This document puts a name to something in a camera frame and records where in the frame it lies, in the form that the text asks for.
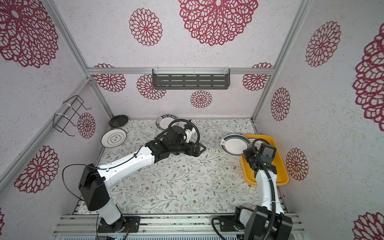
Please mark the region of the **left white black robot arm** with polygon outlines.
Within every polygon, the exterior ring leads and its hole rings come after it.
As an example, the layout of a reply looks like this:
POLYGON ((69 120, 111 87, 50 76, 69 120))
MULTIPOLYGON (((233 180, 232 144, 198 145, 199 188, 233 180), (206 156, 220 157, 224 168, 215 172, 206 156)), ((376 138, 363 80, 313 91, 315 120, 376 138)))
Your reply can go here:
POLYGON ((171 154, 198 157, 206 149, 201 143, 188 144, 179 139, 152 140, 138 151, 107 165, 86 165, 79 182, 79 190, 89 211, 97 212, 110 227, 123 225, 123 214, 108 192, 112 185, 132 172, 166 159, 171 154))

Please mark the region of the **green rim plate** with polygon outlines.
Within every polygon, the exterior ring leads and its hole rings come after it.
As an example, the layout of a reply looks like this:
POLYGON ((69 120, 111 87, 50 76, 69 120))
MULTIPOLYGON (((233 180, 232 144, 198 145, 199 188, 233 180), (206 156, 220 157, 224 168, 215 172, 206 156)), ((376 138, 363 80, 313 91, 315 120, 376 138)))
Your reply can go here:
POLYGON ((221 140, 222 150, 231 156, 243 156, 244 151, 251 146, 250 140, 243 135, 227 135, 221 140))
POLYGON ((169 124, 176 119, 177 117, 174 115, 162 115, 156 120, 156 126, 158 129, 164 131, 168 128, 169 124))

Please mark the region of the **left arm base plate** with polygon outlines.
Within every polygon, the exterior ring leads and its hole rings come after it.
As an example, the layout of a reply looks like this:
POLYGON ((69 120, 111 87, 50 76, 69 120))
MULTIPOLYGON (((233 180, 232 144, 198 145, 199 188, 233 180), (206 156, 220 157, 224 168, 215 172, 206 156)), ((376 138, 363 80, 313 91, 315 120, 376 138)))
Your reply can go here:
POLYGON ((119 218, 115 223, 109 225, 101 218, 101 221, 97 228, 97 233, 137 233, 140 226, 141 217, 124 217, 119 218))

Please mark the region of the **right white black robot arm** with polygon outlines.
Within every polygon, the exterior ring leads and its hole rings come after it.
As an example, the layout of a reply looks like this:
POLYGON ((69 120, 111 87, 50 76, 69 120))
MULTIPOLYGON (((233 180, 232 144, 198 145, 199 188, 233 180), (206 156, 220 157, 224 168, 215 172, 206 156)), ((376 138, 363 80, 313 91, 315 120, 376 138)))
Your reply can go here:
POLYGON ((242 208, 238 220, 244 225, 246 240, 288 240, 293 221, 286 216, 278 199, 277 168, 272 164, 277 149, 269 144, 244 151, 247 163, 256 173, 259 203, 253 211, 242 208))

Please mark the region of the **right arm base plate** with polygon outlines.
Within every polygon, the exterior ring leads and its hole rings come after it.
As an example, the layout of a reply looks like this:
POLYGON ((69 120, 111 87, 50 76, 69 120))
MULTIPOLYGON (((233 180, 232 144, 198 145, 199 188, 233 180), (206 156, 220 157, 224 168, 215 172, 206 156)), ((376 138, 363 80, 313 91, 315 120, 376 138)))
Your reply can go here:
POLYGON ((221 218, 219 220, 221 232, 243 232, 245 230, 245 226, 236 220, 234 215, 221 215, 219 218, 221 218))

